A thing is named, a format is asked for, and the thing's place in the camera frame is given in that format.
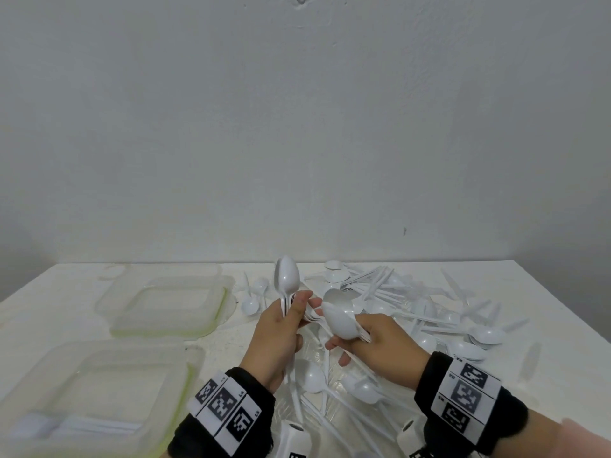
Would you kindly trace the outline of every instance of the hand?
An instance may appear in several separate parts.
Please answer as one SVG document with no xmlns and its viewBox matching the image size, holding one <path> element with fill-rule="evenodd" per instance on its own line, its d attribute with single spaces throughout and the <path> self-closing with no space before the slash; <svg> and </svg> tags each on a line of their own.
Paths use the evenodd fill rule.
<svg viewBox="0 0 611 458">
<path fill-rule="evenodd" d="M 416 390 L 429 354 L 391 317 L 381 314 L 355 316 L 360 325 L 371 334 L 371 342 L 366 343 L 360 339 L 347 341 L 333 336 L 326 348 L 331 350 L 341 347 L 359 357 L 376 374 Z M 348 354 L 342 354 L 340 366 L 346 366 L 349 362 Z"/>
<path fill-rule="evenodd" d="M 276 300 L 265 310 L 256 324 L 250 345 L 240 367 L 246 369 L 254 378 L 264 385 L 271 393 L 276 392 L 282 383 L 282 370 L 295 352 L 303 346 L 303 338 L 297 330 L 304 325 L 303 315 L 309 302 L 316 312 L 323 300 L 310 299 L 311 291 L 300 291 L 295 294 L 293 305 L 288 309 L 286 317 L 282 317 L 280 300 Z"/>
</svg>

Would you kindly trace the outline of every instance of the white table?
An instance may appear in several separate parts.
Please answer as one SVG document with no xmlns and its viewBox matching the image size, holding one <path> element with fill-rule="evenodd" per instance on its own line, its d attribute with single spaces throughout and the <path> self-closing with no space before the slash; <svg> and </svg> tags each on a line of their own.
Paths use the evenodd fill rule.
<svg viewBox="0 0 611 458">
<path fill-rule="evenodd" d="M 611 345 L 537 283 L 513 261 L 393 263 L 429 286 L 449 289 L 443 266 L 463 289 L 477 299 L 502 302 L 500 323 L 525 316 L 530 324 L 491 350 L 483 364 L 511 385 L 534 342 L 543 350 L 529 393 L 539 410 L 560 420 L 570 417 L 589 430 L 611 439 Z M 50 349 L 65 342 L 110 339 L 106 321 L 94 304 L 111 285 L 98 277 L 108 264 L 59 264 L 47 270 L 0 304 L 0 398 L 4 397 Z M 224 264 L 223 274 L 252 280 L 272 278 L 272 264 Z M 321 264 L 300 264 L 303 273 Z M 217 331 L 197 344 L 206 350 L 201 377 L 236 366 L 250 341 L 256 322 Z"/>
</svg>

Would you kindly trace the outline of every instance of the white wall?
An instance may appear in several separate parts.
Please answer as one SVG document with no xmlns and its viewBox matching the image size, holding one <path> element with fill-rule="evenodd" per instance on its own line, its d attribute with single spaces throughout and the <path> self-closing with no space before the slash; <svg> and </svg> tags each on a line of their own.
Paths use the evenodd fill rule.
<svg viewBox="0 0 611 458">
<path fill-rule="evenodd" d="M 609 337 L 610 12 L 0 0 L 4 243 L 30 265 L 514 257 Z"/>
</svg>

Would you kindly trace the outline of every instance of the person's left hand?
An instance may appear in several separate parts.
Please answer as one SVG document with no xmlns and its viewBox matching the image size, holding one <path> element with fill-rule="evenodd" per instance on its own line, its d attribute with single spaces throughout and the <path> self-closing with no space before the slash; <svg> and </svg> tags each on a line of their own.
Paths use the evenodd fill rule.
<svg viewBox="0 0 611 458">
<path fill-rule="evenodd" d="M 323 300 L 318 297 L 310 299 L 311 296 L 311 291 L 297 292 L 285 318 L 282 317 L 280 300 L 276 300 L 261 314 L 256 324 L 240 367 L 246 369 L 271 393 L 280 387 L 284 367 L 303 346 L 303 338 L 297 334 L 297 330 L 307 325 L 302 320 L 307 303 L 322 315 L 322 309 L 318 307 Z"/>
</svg>

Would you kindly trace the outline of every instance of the translucent plastic lid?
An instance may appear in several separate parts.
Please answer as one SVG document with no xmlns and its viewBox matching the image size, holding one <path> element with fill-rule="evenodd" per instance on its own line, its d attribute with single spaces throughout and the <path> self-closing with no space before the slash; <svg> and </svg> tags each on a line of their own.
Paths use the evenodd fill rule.
<svg viewBox="0 0 611 458">
<path fill-rule="evenodd" d="M 159 454 L 202 363 L 201 348 L 176 338 L 59 346 L 0 402 L 0 450 L 10 458 Z"/>
<path fill-rule="evenodd" d="M 235 282 L 219 273 L 216 264 L 130 264 L 95 311 L 108 320 L 115 337 L 197 339 L 235 308 Z"/>
</svg>

